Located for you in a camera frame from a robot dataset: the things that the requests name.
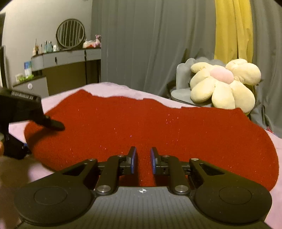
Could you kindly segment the red knit cardigan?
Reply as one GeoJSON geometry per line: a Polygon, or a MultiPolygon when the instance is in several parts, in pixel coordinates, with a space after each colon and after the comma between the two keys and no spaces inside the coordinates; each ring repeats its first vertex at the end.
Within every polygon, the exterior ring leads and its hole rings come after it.
{"type": "Polygon", "coordinates": [[[103,98],[79,90],[47,115],[65,130],[53,132],[30,122],[24,135],[33,156],[56,171],[89,158],[106,161],[135,146],[138,172],[122,180],[124,186],[166,183],[152,173],[152,147],[181,161],[197,157],[268,190],[278,179],[273,142],[238,108],[171,108],[153,99],[103,98]]]}

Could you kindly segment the pink plush bedspread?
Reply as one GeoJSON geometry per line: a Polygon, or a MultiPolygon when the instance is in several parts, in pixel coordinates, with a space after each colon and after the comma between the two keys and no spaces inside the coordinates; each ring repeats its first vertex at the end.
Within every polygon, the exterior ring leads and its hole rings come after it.
{"type": "MultiPolygon", "coordinates": [[[[69,95],[84,89],[92,95],[100,97],[123,96],[133,99],[154,99],[167,107],[193,107],[192,105],[182,104],[170,99],[166,99],[147,92],[130,89],[124,85],[114,83],[92,83],[77,89],[62,92],[42,99],[44,112],[48,112],[57,106],[63,99],[69,95]]],[[[10,124],[10,133],[25,142],[24,129],[28,122],[10,124]]],[[[279,177],[275,187],[270,191],[273,204],[266,218],[266,223],[272,228],[281,228],[281,138],[266,131],[272,140],[279,160],[279,177]]],[[[44,175],[51,174],[51,170],[44,168],[41,163],[33,158],[16,160],[13,158],[1,156],[1,228],[15,228],[20,222],[18,214],[14,208],[13,198],[17,188],[28,181],[34,181],[42,178],[44,175]]]]}

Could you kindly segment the grey low cabinet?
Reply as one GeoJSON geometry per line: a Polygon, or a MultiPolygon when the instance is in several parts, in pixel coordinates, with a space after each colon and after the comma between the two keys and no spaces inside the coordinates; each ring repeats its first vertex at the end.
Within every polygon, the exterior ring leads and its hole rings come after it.
{"type": "Polygon", "coordinates": [[[36,77],[33,80],[18,83],[13,86],[14,90],[26,92],[28,94],[39,95],[42,98],[49,96],[47,79],[45,76],[36,77]]]}

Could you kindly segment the blue white box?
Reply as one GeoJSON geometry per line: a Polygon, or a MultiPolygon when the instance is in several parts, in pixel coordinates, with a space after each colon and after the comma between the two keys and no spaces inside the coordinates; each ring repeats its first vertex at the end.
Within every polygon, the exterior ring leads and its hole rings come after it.
{"type": "Polygon", "coordinates": [[[31,61],[24,62],[24,73],[26,77],[32,75],[32,63],[31,61]]]}

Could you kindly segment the grey dressing table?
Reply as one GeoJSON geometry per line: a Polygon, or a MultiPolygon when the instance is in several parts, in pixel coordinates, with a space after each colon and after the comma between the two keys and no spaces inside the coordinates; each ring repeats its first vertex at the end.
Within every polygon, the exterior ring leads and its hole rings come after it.
{"type": "Polygon", "coordinates": [[[45,53],[32,57],[31,62],[32,70],[46,77],[49,95],[100,81],[101,49],[45,53]]]}

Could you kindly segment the grey shell chair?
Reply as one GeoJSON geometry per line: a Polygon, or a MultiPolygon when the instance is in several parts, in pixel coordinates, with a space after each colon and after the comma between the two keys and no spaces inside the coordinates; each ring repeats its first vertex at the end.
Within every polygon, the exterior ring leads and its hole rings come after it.
{"type": "Polygon", "coordinates": [[[209,60],[205,57],[200,57],[198,59],[190,58],[185,63],[179,64],[176,68],[176,89],[171,92],[171,97],[173,100],[194,106],[213,107],[211,99],[203,103],[194,103],[190,98],[190,81],[195,75],[190,68],[193,64],[199,62],[206,62],[211,65],[220,65],[223,67],[226,66],[226,64],[223,64],[223,62],[220,60],[209,60]]]}

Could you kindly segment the round black framed mirror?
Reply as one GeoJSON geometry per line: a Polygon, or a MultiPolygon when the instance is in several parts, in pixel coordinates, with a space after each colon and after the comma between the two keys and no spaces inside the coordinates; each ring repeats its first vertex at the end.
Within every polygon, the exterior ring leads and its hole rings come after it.
{"type": "Polygon", "coordinates": [[[64,20],[57,28],[56,40],[62,49],[79,49],[85,41],[85,27],[77,19],[64,20]]]}

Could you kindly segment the cream flower plush cushion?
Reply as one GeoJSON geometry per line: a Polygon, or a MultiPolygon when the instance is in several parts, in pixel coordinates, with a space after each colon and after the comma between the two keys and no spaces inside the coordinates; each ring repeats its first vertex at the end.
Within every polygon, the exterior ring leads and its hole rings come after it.
{"type": "Polygon", "coordinates": [[[190,98],[194,103],[211,99],[215,108],[239,108],[245,114],[254,108],[255,95],[247,86],[255,86],[261,80],[260,69],[255,64],[236,59],[224,67],[199,62],[190,69],[195,73],[190,81],[190,98]]]}

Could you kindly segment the pink plush toy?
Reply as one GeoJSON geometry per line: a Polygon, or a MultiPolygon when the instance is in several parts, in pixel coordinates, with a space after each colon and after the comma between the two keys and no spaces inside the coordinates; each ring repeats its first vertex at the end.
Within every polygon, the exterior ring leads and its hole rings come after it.
{"type": "Polygon", "coordinates": [[[101,48],[101,35],[95,35],[96,39],[95,39],[95,44],[94,44],[94,48],[101,48]]]}

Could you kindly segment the grey curtain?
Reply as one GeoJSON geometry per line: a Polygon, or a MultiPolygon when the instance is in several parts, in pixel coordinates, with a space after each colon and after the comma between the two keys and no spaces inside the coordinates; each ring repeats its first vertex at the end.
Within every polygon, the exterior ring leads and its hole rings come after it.
{"type": "MultiPolygon", "coordinates": [[[[262,73],[250,117],[281,136],[281,1],[250,7],[262,73]]],[[[166,94],[180,63],[215,54],[214,1],[93,1],[91,26],[102,37],[101,81],[151,94],[166,94]]]]}

